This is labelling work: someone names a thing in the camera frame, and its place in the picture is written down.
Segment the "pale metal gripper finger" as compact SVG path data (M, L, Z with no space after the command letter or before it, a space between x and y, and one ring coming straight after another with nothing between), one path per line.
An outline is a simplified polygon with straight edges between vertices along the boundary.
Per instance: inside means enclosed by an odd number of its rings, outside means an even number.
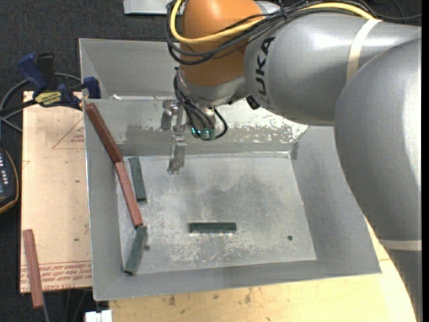
M177 147L177 141L172 141L172 149L171 149L171 156L168 164L168 173L169 174L176 174L178 169L176 166L176 147Z
M175 147L175 167L178 172L183 166L185 161L187 144L185 142L179 142Z

